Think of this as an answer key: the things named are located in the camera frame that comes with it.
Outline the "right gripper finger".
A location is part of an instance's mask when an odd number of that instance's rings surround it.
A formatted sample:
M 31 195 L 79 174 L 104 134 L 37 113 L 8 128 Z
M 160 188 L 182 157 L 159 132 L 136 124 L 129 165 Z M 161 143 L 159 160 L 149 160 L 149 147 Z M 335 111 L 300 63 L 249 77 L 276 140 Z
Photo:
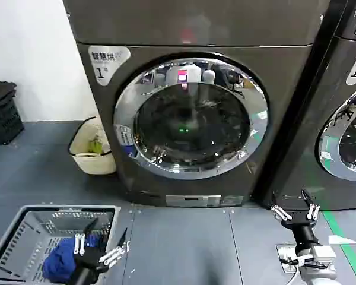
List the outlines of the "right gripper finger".
M 271 195 L 271 206 L 270 206 L 271 212 L 273 213 L 274 217 L 279 220 L 280 222 L 282 221 L 291 221 L 292 216 L 288 214 L 283 208 L 281 208 L 277 204 L 277 198 L 275 193 L 273 192 Z
M 320 205 L 314 203 L 311 195 L 305 189 L 301 190 L 301 194 L 306 205 L 309 207 L 309 210 L 306 214 L 307 220 L 317 220 Z

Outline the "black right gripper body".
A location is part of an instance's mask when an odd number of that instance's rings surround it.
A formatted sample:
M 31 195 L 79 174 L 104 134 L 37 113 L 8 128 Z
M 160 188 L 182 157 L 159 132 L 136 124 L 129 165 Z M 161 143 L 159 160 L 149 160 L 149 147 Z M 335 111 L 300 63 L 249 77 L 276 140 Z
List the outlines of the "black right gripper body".
M 296 242 L 295 252 L 299 253 L 303 250 L 310 249 L 313 245 L 318 245 L 319 240 L 313 232 L 316 221 L 297 221 L 287 220 L 282 221 L 281 225 L 292 231 Z

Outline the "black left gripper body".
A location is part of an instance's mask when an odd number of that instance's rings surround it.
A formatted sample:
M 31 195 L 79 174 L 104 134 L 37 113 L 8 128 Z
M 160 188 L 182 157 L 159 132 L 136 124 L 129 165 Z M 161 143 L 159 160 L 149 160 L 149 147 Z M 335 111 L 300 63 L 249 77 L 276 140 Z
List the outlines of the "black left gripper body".
M 99 248 L 87 247 L 83 255 L 73 255 L 75 269 L 67 281 L 67 284 L 95 284 L 98 281 L 99 275 L 109 270 L 108 265 L 104 265 L 103 261 L 99 261 L 105 254 L 105 251 L 101 251 Z

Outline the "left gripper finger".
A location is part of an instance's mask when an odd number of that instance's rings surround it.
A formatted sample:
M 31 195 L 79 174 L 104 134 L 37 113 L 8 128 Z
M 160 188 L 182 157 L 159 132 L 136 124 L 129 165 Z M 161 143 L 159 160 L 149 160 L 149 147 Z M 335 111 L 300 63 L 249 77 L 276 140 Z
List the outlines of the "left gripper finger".
M 74 236 L 74 255 L 84 255 L 85 246 L 86 246 L 86 236 L 89 236 L 93 229 L 95 228 L 98 219 L 95 218 L 92 222 L 90 222 L 82 231 L 82 233 L 76 233 Z
M 127 228 L 124 230 L 116 247 L 99 258 L 100 264 L 115 265 L 129 251 L 129 241 L 126 240 L 127 230 Z

